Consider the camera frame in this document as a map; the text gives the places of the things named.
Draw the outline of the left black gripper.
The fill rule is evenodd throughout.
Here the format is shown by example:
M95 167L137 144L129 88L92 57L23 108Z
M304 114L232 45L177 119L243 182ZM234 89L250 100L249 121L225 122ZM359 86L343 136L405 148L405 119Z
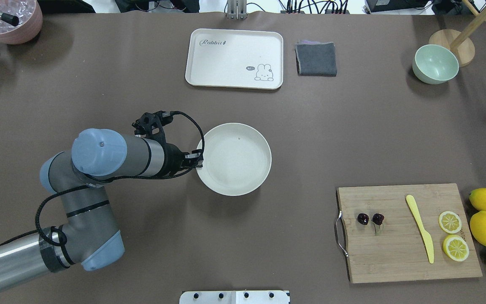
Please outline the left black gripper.
M192 170L202 168L202 162L184 163L185 159L203 159L203 149L193 150L191 152L182 152L174 144L165 144L163 146L164 163L159 171L161 176L173 176L182 170Z

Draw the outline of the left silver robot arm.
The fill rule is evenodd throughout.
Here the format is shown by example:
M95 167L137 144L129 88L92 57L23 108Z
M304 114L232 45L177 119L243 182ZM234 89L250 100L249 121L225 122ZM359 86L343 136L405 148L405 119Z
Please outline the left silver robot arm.
M182 152L162 131L79 133L71 150L41 167L50 196L37 209L35 230L0 245L0 292L74 264L95 271L120 259L123 238L105 186L118 179L179 177L203 160L203 150Z

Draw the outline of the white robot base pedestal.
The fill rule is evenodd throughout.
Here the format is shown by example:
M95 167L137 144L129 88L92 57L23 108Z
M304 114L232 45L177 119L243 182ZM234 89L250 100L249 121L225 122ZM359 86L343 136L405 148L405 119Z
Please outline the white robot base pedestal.
M215 290L187 291L180 304L289 304L289 291L284 290Z

